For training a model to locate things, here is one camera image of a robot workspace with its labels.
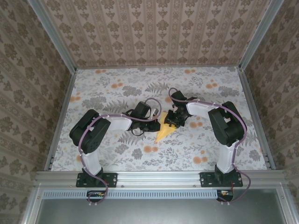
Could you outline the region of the yellow paper sheet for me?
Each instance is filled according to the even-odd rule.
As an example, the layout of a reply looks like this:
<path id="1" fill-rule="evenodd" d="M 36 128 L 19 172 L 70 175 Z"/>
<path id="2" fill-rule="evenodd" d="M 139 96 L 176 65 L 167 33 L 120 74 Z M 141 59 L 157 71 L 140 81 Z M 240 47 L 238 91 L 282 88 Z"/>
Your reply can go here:
<path id="1" fill-rule="evenodd" d="M 176 130 L 176 127 L 174 125 L 167 124 L 164 122 L 167 114 L 168 114 L 167 112 L 161 113 L 161 117 L 159 120 L 160 130 L 157 132 L 157 137 L 156 137 L 155 143 L 158 143 L 160 140 L 162 140 L 167 135 L 173 133 Z"/>

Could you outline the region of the grey metal sheet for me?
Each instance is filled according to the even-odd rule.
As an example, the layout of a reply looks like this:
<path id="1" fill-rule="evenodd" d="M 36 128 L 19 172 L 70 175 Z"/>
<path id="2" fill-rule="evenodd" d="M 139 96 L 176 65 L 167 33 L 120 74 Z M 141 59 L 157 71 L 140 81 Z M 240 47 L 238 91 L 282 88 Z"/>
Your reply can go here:
<path id="1" fill-rule="evenodd" d="M 275 190 L 250 190 L 239 201 L 82 199 L 42 201 L 36 224 L 287 224 Z"/>

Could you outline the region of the floral patterned table mat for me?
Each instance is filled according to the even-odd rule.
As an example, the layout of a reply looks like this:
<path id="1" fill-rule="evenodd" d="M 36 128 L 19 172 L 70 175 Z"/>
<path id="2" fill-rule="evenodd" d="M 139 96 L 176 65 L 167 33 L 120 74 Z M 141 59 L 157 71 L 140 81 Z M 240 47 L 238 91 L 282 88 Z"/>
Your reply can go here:
<path id="1" fill-rule="evenodd" d="M 187 98 L 222 104 L 231 101 L 248 128 L 238 147 L 235 164 L 241 170 L 266 169 L 263 153 L 236 67 L 147 68 L 78 70 L 67 108 L 52 171 L 80 171 L 78 148 L 69 133 L 90 109 L 120 114 L 148 100 L 164 111 L 172 108 L 170 88 Z M 110 131 L 99 149 L 105 171 L 196 171 L 212 170 L 219 158 L 220 143 L 208 119 L 194 116 L 184 127 L 155 143 L 156 133 L 139 130 Z"/>

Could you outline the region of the wide aluminium cross beam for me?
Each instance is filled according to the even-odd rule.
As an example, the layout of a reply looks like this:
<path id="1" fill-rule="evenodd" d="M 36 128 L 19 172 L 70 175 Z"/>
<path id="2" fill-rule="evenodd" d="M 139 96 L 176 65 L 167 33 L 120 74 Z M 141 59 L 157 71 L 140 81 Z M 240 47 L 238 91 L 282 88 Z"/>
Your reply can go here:
<path id="1" fill-rule="evenodd" d="M 281 170 L 244 170 L 251 189 L 286 188 Z M 34 188 L 75 189 L 78 171 L 37 172 Z M 117 189 L 199 189 L 200 171 L 117 171 Z"/>

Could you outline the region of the black electronics box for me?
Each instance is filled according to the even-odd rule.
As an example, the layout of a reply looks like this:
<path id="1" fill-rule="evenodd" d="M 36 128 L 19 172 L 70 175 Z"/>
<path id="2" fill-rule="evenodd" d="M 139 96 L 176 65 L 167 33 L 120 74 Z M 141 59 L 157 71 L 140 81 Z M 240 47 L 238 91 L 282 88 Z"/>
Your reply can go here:
<path id="1" fill-rule="evenodd" d="M 87 191 L 86 197 L 89 202 L 98 203 L 105 197 L 106 192 L 104 190 L 91 190 Z"/>
<path id="2" fill-rule="evenodd" d="M 219 202 L 230 202 L 234 197 L 233 190 L 217 190 L 216 200 Z"/>

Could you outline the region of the thin aluminium cross rail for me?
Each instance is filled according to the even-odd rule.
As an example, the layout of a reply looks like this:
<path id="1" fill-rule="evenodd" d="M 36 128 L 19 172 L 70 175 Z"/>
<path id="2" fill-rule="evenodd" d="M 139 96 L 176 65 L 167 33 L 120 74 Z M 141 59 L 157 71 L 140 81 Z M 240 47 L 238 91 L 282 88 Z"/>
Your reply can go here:
<path id="1" fill-rule="evenodd" d="M 98 66 L 98 67 L 77 67 L 76 70 L 95 69 L 147 69 L 147 68 L 209 68 L 209 67 L 239 67 L 238 64 L 187 64 L 187 65 L 128 65 L 128 66 Z"/>

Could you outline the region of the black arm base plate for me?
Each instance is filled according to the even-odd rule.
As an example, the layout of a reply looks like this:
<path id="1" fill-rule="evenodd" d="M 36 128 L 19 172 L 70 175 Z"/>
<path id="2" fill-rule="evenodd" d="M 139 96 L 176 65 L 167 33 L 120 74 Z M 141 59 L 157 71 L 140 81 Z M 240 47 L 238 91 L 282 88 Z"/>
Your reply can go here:
<path id="1" fill-rule="evenodd" d="M 108 187 L 115 188 L 117 185 L 117 173 L 102 173 L 100 178 L 106 183 Z M 76 181 L 77 188 L 104 188 L 103 182 L 88 175 L 86 172 L 79 173 Z"/>
<path id="2" fill-rule="evenodd" d="M 235 170 L 230 173 L 223 174 L 222 172 L 201 172 L 200 174 L 201 187 L 242 187 L 242 177 Z"/>

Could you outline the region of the aluminium side rail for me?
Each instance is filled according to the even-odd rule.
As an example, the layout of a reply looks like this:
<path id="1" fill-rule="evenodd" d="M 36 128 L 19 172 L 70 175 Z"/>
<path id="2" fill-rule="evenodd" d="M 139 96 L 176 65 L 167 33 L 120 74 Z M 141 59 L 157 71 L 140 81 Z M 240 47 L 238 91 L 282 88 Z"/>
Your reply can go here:
<path id="1" fill-rule="evenodd" d="M 52 143 L 49 149 L 49 154 L 47 157 L 47 161 L 45 163 L 45 167 L 44 167 L 44 171 L 51 171 L 52 168 L 52 163 L 54 161 L 55 158 L 55 154 L 56 154 L 56 150 L 57 150 L 57 146 L 59 143 L 59 139 L 60 139 L 60 135 L 61 135 L 61 131 L 64 125 L 64 120 L 65 120 L 65 116 L 67 113 L 67 108 L 71 99 L 71 94 L 72 94 L 72 90 L 74 88 L 74 84 L 75 84 L 75 80 L 76 80 L 76 72 L 74 72 L 71 75 L 71 79 L 67 88 L 67 92 L 64 98 L 64 102 L 61 108 L 61 112 L 59 115 L 59 119 L 58 119 L 58 123 L 55 129 L 55 133 L 53 135 L 53 139 L 52 139 Z"/>
<path id="2" fill-rule="evenodd" d="M 256 108 L 256 104 L 254 102 L 251 90 L 250 90 L 250 86 L 249 83 L 247 81 L 245 72 L 243 70 L 241 70 L 239 67 L 237 67 L 238 69 L 238 75 L 239 75 L 239 79 L 240 82 L 242 84 L 242 88 L 243 88 L 243 92 L 245 95 L 245 98 L 247 100 L 247 104 L 248 104 L 248 108 L 251 114 L 251 118 L 253 121 L 253 125 L 255 127 L 255 131 L 257 134 L 257 138 L 259 140 L 259 144 L 261 146 L 261 150 L 263 153 L 263 157 L 264 157 L 264 161 L 266 164 L 267 169 L 271 169 L 271 170 L 276 170 L 276 166 L 271 154 L 271 150 L 268 144 L 268 141 L 266 139 L 264 130 L 263 130 L 263 126 Z"/>

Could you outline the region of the aluminium corner post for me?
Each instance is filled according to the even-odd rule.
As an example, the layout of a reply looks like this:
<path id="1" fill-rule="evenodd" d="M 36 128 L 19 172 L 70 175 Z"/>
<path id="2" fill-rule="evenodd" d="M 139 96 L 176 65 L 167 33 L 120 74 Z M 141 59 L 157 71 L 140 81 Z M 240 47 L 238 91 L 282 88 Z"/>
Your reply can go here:
<path id="1" fill-rule="evenodd" d="M 253 55 L 256 53 L 257 48 L 264 36 L 266 35 L 270 25 L 272 24 L 275 16 L 277 15 L 279 9 L 281 8 L 284 0 L 271 0 L 263 18 L 261 19 L 259 25 L 257 26 L 256 32 L 253 35 L 244 55 L 242 56 L 239 68 L 245 70 L 248 66 Z"/>
<path id="2" fill-rule="evenodd" d="M 70 53 L 68 52 L 67 46 L 64 44 L 58 29 L 54 26 L 54 21 L 46 12 L 46 8 L 43 6 L 41 0 L 28 0 L 28 2 L 37 15 L 38 19 L 40 20 L 49 38 L 53 42 L 56 50 L 60 54 L 70 74 L 75 74 L 77 66 L 75 65 L 75 62 L 72 59 Z"/>

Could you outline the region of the aluminium lower frame bar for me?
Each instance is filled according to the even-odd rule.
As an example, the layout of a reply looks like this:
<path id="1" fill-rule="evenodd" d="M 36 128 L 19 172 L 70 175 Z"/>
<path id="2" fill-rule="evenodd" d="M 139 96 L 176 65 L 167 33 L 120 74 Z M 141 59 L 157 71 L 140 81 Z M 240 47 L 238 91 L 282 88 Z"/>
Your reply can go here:
<path id="1" fill-rule="evenodd" d="M 279 203 L 287 224 L 299 224 L 299 214 L 287 185 L 280 183 L 277 188 Z"/>
<path id="2" fill-rule="evenodd" d="M 40 184 L 33 186 L 21 224 L 36 224 L 43 201 L 43 194 L 44 188 Z"/>

